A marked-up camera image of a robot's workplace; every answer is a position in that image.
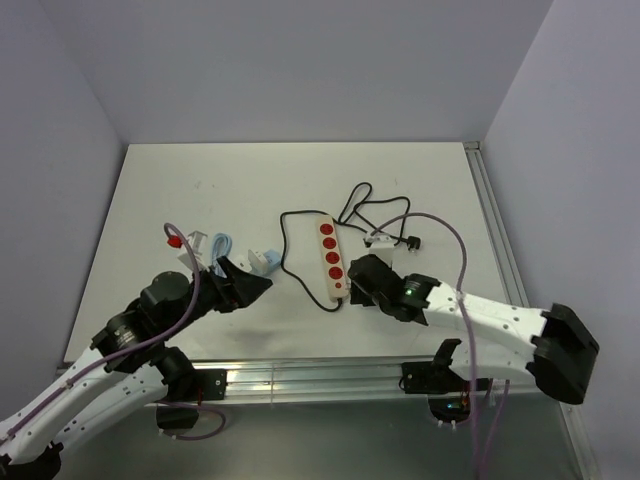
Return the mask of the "light blue power strip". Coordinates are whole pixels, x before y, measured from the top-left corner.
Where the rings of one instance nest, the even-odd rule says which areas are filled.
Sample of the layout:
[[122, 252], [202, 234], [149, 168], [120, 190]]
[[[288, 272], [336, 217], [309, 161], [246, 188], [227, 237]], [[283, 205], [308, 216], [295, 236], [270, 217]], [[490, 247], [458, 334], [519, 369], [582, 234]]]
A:
[[281, 265], [281, 255], [278, 251], [270, 249], [262, 253], [261, 272], [263, 276], [269, 276]]

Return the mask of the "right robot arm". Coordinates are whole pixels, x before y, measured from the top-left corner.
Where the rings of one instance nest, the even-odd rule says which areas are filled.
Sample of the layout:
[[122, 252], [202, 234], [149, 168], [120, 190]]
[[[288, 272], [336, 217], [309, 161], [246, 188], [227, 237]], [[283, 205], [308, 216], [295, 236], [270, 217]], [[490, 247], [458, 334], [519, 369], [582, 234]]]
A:
[[441, 388], [466, 378], [532, 379], [552, 399], [583, 403], [600, 347], [570, 307], [524, 308], [457, 293], [432, 277], [400, 277], [375, 255], [353, 261], [348, 277], [366, 305], [400, 322], [461, 333], [444, 341], [447, 356], [433, 365]]

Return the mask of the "beige red power strip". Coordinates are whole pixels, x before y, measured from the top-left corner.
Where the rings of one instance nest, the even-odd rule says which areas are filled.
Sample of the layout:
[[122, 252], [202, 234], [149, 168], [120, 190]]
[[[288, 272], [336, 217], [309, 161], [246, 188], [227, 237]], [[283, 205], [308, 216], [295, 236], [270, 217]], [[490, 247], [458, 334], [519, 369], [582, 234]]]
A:
[[319, 216], [316, 221], [316, 233], [328, 294], [332, 301], [337, 302], [346, 298], [349, 292], [337, 229], [331, 216]]

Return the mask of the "white square charger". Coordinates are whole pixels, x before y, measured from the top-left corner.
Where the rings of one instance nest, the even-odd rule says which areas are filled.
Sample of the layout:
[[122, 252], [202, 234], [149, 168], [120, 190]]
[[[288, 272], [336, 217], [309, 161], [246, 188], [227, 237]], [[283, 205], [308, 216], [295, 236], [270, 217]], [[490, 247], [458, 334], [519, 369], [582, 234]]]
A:
[[248, 259], [243, 255], [238, 255], [233, 260], [234, 264], [245, 272], [250, 272], [252, 270], [252, 266]]

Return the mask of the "small white plug adapter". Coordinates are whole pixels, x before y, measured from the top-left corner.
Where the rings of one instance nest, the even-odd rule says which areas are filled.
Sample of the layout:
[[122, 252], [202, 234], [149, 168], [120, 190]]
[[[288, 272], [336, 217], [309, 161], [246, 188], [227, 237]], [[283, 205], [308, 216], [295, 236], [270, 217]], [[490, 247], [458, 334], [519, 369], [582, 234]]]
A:
[[270, 263], [268, 258], [260, 251], [249, 250], [247, 252], [249, 264], [252, 271], [261, 276], [268, 274], [270, 269]]

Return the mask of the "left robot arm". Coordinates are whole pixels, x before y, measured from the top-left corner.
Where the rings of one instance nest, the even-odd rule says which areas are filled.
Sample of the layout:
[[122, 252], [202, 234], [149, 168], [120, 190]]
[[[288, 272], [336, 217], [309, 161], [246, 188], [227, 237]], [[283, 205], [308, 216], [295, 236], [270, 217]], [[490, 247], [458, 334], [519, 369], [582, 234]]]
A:
[[252, 305], [273, 283], [228, 258], [187, 277], [163, 272], [112, 317], [35, 400], [1, 423], [1, 476], [52, 479], [62, 456], [134, 411], [197, 390], [191, 361], [166, 342], [210, 312]]

